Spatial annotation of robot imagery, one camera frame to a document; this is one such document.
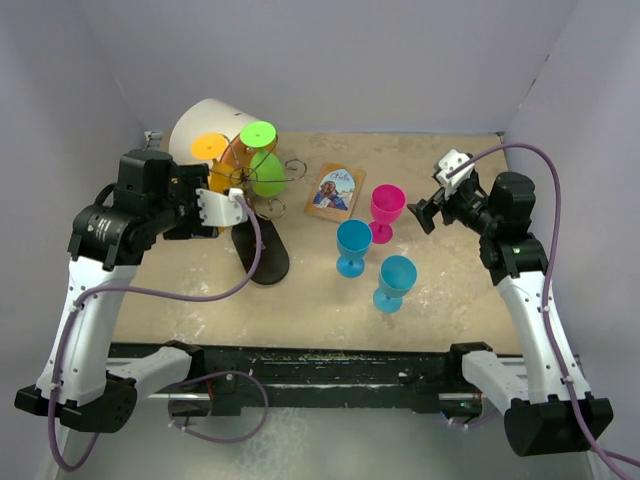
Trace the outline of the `orange picture book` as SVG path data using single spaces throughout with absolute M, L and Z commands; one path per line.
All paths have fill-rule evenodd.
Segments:
M 365 178 L 361 168 L 323 164 L 304 213 L 336 223 L 349 220 Z

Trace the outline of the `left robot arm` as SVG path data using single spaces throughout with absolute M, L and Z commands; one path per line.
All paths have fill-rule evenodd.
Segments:
M 202 387 L 204 351 L 171 340 L 127 367 L 107 359 L 123 302 L 157 237 L 214 238 L 202 224 L 196 191 L 207 185 L 204 164 L 178 165 L 166 153 L 132 150 L 119 161 L 118 179 L 74 219 L 68 245 L 69 284 L 48 363 L 35 384 L 17 391 L 17 409 L 51 415 L 85 433 L 115 433 L 136 403 L 172 384 Z

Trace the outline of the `orange wine glass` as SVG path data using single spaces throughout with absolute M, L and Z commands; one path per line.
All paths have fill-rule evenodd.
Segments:
M 232 187 L 241 188 L 244 181 L 244 166 L 231 140 L 218 132 L 204 133 L 191 145 L 192 156 L 209 165 L 209 188 L 223 193 Z
M 218 239 L 230 237 L 232 233 L 232 227 L 219 227 L 218 228 Z

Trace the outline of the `blue wine glass left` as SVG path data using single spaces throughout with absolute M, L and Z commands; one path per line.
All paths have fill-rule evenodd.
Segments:
M 337 271 L 346 278 L 357 278 L 364 273 L 373 234 L 368 224 L 358 219 L 349 219 L 341 223 L 336 231 L 339 257 Z

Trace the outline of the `blue wine glass front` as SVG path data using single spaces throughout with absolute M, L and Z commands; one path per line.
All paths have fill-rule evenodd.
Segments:
M 386 314 L 397 312 L 417 277 L 417 268 L 409 258 L 401 255 L 387 257 L 380 267 L 378 288 L 373 294 L 374 306 Z

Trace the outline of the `metal wine glass rack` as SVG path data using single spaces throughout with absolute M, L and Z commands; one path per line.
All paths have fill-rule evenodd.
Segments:
M 287 177 L 286 187 L 302 179 L 307 173 L 307 164 L 298 159 L 281 160 Z M 249 179 L 249 165 L 244 166 L 242 187 L 245 199 L 261 229 L 262 241 L 255 240 L 250 222 L 232 227 L 231 240 L 245 269 L 252 266 L 256 252 L 261 253 L 252 281 L 260 286 L 273 286 L 282 281 L 289 272 L 290 259 L 275 221 L 284 215 L 286 203 L 281 199 L 283 191 L 276 197 L 257 196 Z

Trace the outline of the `orange wine glass front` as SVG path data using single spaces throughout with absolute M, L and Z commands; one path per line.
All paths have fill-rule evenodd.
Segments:
M 244 166 L 231 140 L 218 132 L 204 133 L 191 145 L 192 156 L 209 165 L 209 188 L 223 193 L 232 187 L 241 188 L 244 181 Z

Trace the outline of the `pink wine glass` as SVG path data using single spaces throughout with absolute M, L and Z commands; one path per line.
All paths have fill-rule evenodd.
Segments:
M 374 243 L 385 244 L 392 239 L 392 224 L 400 217 L 405 205 L 406 195 L 396 185 L 382 184 L 373 190 L 370 203 L 373 221 L 369 227 Z

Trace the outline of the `white cylinder container orange lid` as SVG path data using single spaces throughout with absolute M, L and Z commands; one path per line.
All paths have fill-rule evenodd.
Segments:
M 223 163 L 231 166 L 248 166 L 256 150 L 240 139 L 242 129 L 258 118 L 216 99 L 204 99 L 189 108 L 177 121 L 171 131 L 168 153 L 179 164 L 208 162 L 210 166 Z M 202 135 L 221 134 L 225 148 L 215 157 L 204 160 L 192 154 L 192 144 Z

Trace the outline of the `orange wine glass back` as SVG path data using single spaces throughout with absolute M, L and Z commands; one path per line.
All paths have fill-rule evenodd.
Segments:
M 218 228 L 218 239 L 230 237 L 232 233 L 232 227 L 219 227 Z

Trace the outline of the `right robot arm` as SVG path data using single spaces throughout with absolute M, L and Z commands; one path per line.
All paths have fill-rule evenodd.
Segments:
M 485 192 L 469 170 L 447 178 L 439 189 L 408 209 L 425 233 L 436 214 L 462 223 L 479 236 L 480 259 L 516 328 L 526 369 L 520 379 L 486 345 L 456 344 L 445 366 L 456 391 L 477 387 L 502 414 L 507 440 L 521 457 L 590 449 L 613 419 L 611 404 L 597 399 L 568 345 L 551 289 L 542 244 L 530 233 L 535 186 L 526 176 L 503 172 Z

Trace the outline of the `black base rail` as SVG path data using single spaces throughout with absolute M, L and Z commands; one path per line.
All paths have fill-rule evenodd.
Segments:
M 187 401 L 214 416 L 244 408 L 407 409 L 464 421 L 495 409 L 466 382 L 453 352 L 206 346 L 209 383 L 164 387 L 155 398 Z

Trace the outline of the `green wine glass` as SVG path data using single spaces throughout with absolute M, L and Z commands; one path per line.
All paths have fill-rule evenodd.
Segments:
M 276 197 L 286 187 L 283 164 L 274 153 L 277 130 L 267 121 L 254 121 L 240 132 L 241 142 L 251 150 L 249 179 L 257 196 Z

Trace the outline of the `blue wine glass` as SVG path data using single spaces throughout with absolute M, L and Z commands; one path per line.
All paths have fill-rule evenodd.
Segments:
M 368 224 L 358 219 L 349 219 L 341 223 L 336 231 L 339 257 L 337 271 L 346 278 L 357 278 L 364 273 L 373 234 Z
M 387 257 L 380 267 L 378 288 L 373 294 L 374 306 L 386 314 L 397 312 L 417 277 L 417 268 L 409 258 L 401 255 Z

